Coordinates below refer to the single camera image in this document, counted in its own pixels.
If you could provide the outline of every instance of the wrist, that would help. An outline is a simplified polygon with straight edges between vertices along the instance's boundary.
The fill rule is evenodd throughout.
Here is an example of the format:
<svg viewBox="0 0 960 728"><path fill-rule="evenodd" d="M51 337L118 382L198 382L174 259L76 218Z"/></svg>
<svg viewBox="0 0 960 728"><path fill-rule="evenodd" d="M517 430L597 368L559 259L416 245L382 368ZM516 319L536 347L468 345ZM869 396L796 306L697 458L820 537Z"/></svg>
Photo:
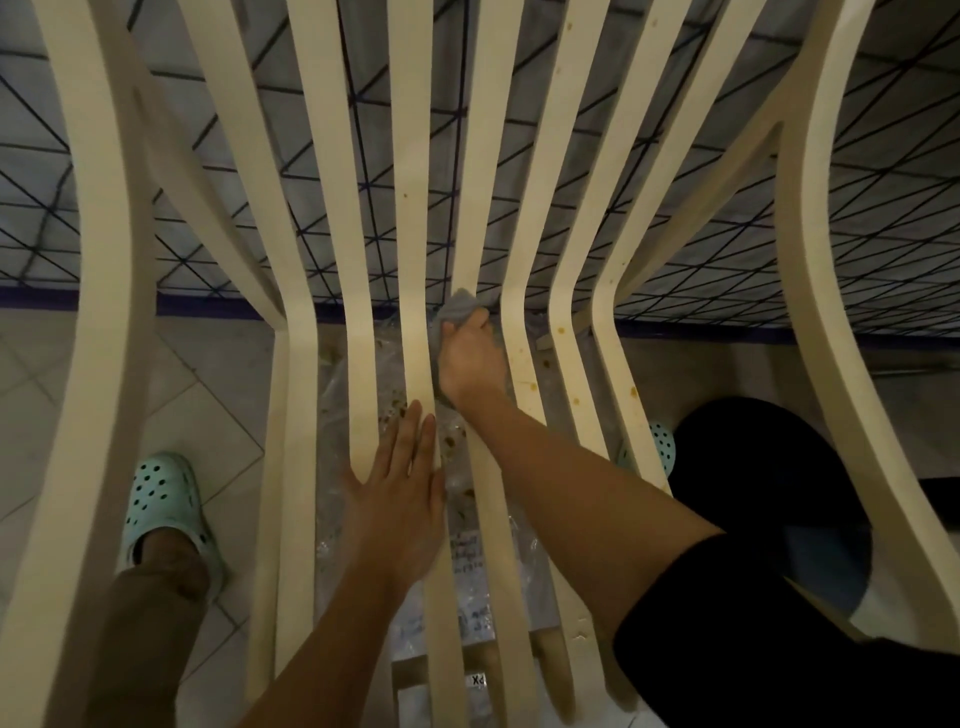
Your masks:
<svg viewBox="0 0 960 728"><path fill-rule="evenodd" d="M476 421L485 410L507 398L502 389L487 385L470 387L460 394L454 404L463 418L476 427Z"/></svg>
<svg viewBox="0 0 960 728"><path fill-rule="evenodd" d="M379 603L389 606L391 615L395 614L410 591L396 569L387 559L361 550L349 561L344 569L341 583L362 585L364 591L373 595Z"/></svg>

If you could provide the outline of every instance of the floor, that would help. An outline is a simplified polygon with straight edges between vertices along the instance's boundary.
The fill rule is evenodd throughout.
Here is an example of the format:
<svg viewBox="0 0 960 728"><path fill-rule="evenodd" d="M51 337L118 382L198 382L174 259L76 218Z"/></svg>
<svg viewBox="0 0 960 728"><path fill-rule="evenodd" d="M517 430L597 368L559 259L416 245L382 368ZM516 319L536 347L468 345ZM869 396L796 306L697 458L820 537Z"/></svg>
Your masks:
<svg viewBox="0 0 960 728"><path fill-rule="evenodd" d="M66 383L73 314L0 310L0 619L40 488ZM323 328L327 358L342 330ZM227 726L240 716L255 518L273 335L259 322L162 318L156 322L149 413L141 451L192 461L204 511L231 579L210 609L178 698L181 727ZM628 341L637 388L652 420L668 426L725 394L776 401L826 433L792 347ZM872 369L955 363L948 354L867 352ZM588 357L598 376L598 362ZM960 475L960 374L885 378L878 389L919 475ZM597 394L615 440L609 399ZM854 623L911 642L915 625L882 554ZM623 716L623 724L630 722ZM656 720L646 714L644 725Z"/></svg>

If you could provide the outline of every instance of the hand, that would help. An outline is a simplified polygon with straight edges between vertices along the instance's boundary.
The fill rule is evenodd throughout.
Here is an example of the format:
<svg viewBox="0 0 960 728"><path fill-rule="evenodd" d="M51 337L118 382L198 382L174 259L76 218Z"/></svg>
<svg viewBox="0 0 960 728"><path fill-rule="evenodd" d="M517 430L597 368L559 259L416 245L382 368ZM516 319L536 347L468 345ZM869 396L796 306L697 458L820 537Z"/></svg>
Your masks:
<svg viewBox="0 0 960 728"><path fill-rule="evenodd" d="M461 413L473 401L505 395L507 362L493 341L490 312L477 308L456 328L444 321L440 348L440 388Z"/></svg>
<svg viewBox="0 0 960 728"><path fill-rule="evenodd" d="M426 575L446 536L444 472L433 470L437 423L427 415L418 437L421 411L414 400L402 419L390 421L366 483L350 468L344 474L348 568L385 579L396 606Z"/></svg>

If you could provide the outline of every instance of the brown pants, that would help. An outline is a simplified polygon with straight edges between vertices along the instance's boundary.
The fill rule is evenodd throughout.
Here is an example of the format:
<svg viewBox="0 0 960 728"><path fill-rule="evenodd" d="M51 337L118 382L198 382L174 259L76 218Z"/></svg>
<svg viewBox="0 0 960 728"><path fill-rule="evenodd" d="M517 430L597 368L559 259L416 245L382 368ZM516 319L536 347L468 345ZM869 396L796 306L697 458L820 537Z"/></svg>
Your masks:
<svg viewBox="0 0 960 728"><path fill-rule="evenodd" d="M173 728L177 688L206 612L200 556L117 574L90 685L88 728Z"/></svg>

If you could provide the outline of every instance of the gray rag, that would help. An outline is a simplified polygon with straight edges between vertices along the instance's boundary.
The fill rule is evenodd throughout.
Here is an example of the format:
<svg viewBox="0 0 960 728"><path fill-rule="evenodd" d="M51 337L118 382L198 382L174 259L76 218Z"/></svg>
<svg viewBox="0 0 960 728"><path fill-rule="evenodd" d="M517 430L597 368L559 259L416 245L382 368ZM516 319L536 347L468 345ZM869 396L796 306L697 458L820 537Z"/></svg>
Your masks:
<svg viewBox="0 0 960 728"><path fill-rule="evenodd" d="M430 329L427 331L427 343L430 347L430 372L433 375L433 391L441 402L448 406L453 406L449 400L440 391L440 379L438 377L437 359L440 357L440 346L443 343L444 321L450 321L454 326L460 327L470 317L480 303L476 296L461 288L456 291L446 303L437 311L437 315L430 323Z"/></svg>

